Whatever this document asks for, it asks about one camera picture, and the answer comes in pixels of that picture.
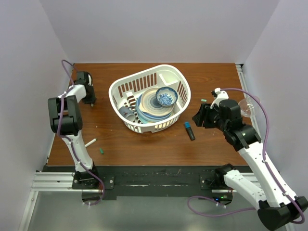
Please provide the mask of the black blue highlighter marker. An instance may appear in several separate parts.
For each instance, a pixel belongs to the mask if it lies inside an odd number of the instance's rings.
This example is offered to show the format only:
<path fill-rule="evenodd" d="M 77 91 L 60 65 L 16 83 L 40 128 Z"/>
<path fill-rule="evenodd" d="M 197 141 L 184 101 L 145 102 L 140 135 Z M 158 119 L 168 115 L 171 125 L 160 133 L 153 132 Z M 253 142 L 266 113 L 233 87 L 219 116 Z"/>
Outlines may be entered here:
<path fill-rule="evenodd" d="M 186 129 L 186 132 L 187 132 L 190 140 L 192 140 L 192 141 L 195 140 L 195 135 L 194 135 L 192 128 L 190 127 L 190 128 L 185 128 L 185 129 Z"/>

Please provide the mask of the white pen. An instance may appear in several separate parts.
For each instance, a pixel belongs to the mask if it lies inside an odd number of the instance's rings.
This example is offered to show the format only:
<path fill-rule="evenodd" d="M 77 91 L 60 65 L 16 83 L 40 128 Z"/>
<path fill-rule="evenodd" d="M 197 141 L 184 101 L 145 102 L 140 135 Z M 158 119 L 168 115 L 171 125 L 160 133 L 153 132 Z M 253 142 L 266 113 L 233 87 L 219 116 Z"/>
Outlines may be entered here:
<path fill-rule="evenodd" d="M 85 147 L 89 147 L 90 145 L 92 145 L 93 143 L 95 143 L 97 141 L 97 139 L 93 139 L 91 141 L 89 141 L 88 143 L 85 144 Z"/>

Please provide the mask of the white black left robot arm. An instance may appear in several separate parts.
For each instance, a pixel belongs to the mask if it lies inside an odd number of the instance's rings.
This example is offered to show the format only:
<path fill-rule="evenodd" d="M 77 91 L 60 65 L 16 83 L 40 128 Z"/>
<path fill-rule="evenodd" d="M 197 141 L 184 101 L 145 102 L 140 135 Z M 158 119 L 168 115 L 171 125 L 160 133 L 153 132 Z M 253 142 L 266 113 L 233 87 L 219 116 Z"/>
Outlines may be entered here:
<path fill-rule="evenodd" d="M 65 142 L 73 158 L 76 187 L 94 189 L 99 186 L 100 177 L 82 138 L 80 101 L 91 106 L 96 102 L 92 76 L 85 71 L 77 72 L 77 79 L 62 95 L 48 99 L 50 126 Z"/>

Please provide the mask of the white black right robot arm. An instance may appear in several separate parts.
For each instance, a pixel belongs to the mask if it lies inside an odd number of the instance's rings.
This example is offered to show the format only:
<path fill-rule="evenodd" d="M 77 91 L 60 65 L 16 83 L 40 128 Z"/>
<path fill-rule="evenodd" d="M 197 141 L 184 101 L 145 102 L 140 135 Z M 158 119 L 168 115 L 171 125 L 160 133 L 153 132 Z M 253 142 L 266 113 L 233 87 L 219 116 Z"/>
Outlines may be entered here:
<path fill-rule="evenodd" d="M 256 186 L 234 166 L 226 164 L 215 170 L 215 186 L 236 190 L 253 206 L 262 224 L 270 231 L 288 223 L 305 221 L 307 199 L 296 195 L 283 180 L 264 152 L 259 134 L 243 122 L 240 106 L 235 100 L 226 99 L 214 105 L 201 103 L 192 119 L 198 127 L 222 131 L 225 140 L 246 161 L 259 183 Z"/>

